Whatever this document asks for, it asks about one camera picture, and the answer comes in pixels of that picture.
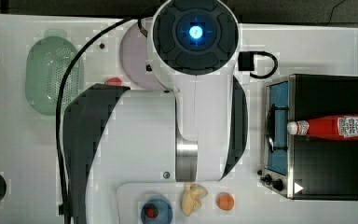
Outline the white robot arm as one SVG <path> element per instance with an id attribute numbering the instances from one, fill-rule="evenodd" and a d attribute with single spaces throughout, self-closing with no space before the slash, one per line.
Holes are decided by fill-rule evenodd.
<path id="1" fill-rule="evenodd" d="M 218 181 L 245 150 L 241 33 L 222 0 L 167 0 L 146 36 L 158 88 L 94 84 L 63 114 L 68 224 L 124 224 L 129 184 Z"/>

